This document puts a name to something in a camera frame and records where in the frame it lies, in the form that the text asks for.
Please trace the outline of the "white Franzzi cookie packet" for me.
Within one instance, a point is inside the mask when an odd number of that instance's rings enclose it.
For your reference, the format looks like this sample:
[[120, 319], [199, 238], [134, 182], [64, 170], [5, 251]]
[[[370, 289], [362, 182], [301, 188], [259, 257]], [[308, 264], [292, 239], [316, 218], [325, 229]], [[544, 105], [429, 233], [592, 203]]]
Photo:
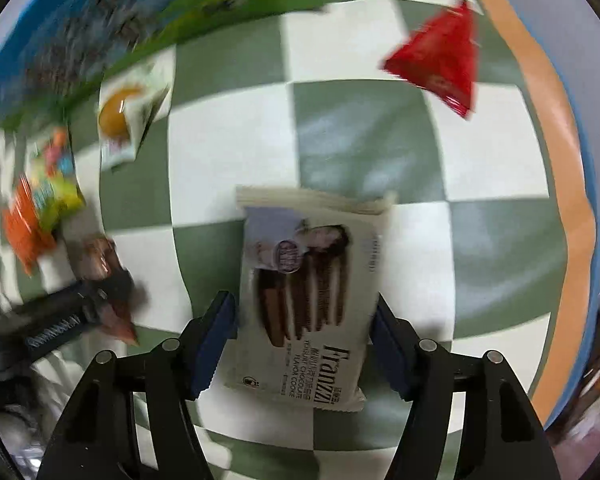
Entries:
[[396, 194], [359, 202], [240, 186], [245, 215], [232, 384], [326, 411], [361, 411], [382, 242]]

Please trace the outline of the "brown snack packet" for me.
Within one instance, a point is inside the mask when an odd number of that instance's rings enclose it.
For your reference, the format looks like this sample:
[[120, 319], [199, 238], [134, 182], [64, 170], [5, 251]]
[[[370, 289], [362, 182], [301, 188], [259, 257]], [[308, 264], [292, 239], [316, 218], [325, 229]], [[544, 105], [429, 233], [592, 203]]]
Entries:
[[102, 234], [87, 237], [72, 246], [70, 256], [76, 276], [95, 291], [100, 329], [125, 344], [138, 344], [131, 316], [134, 282], [114, 241]]

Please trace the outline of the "orange snack packet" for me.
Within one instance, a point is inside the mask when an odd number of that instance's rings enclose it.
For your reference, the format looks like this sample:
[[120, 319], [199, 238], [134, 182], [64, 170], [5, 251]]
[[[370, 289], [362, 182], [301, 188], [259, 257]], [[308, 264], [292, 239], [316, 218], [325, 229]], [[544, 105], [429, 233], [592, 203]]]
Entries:
[[19, 179], [14, 197], [3, 210], [2, 218], [9, 245], [24, 272], [31, 276], [38, 265], [38, 259], [56, 248], [56, 240], [38, 222], [31, 187], [26, 177]]

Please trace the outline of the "green colourful candy packet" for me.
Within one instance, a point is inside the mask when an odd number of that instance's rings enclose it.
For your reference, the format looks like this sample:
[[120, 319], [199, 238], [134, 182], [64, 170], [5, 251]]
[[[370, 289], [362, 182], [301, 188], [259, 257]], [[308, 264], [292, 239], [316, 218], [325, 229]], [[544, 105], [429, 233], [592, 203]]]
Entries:
[[56, 126], [27, 148], [26, 177], [40, 228], [53, 232], [85, 206], [66, 128]]

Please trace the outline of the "green white checkered bedsheet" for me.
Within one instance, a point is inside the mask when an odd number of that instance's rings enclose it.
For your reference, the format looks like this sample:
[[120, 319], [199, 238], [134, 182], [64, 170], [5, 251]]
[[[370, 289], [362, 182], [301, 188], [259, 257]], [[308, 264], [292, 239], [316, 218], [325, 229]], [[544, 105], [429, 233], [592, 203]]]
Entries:
[[[138, 344], [100, 326], [0, 375], [0, 457], [38, 470], [98, 352], [151, 351], [236, 300], [210, 386], [187, 404], [209, 479], [555, 479], [544, 425], [562, 406], [596, 280], [596, 222], [578, 129], [554, 67], [507, 0], [467, 0], [478, 74], [466, 119], [381, 68], [457, 0], [328, 0], [213, 29], [171, 51], [171, 108], [136, 159], [100, 170], [104, 78], [68, 105], [0, 126], [0, 315], [84, 281], [74, 244], [102, 234], [134, 282]], [[31, 276], [3, 210], [27, 148], [67, 129], [85, 206], [50, 232]], [[361, 411], [275, 401], [232, 384], [245, 215], [240, 186], [359, 202], [396, 194], [358, 385]]]

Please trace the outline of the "clear packet with orange ball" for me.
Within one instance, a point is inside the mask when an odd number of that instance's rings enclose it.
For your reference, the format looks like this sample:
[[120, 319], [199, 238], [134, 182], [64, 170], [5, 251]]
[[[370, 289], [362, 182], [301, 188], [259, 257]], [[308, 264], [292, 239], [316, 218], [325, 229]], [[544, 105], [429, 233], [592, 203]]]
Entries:
[[174, 75], [174, 54], [164, 51], [102, 84], [96, 112], [100, 170], [136, 159], [152, 122], [171, 108]]

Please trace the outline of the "blue and green carton box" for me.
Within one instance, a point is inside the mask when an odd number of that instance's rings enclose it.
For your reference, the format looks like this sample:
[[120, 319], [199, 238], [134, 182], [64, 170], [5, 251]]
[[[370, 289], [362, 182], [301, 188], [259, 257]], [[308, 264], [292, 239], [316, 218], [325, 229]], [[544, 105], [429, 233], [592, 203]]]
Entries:
[[170, 44], [328, 0], [32, 0], [0, 45], [0, 126], [68, 105]]

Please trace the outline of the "red triangular snack packet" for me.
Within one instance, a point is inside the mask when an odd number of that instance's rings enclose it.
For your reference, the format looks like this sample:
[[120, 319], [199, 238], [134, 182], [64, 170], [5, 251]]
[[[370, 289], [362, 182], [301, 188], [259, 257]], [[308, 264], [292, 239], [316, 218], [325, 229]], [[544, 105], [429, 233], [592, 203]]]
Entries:
[[457, 0], [428, 18], [382, 61], [381, 68], [431, 92], [466, 119], [474, 104], [478, 74], [474, 11], [469, 2]]

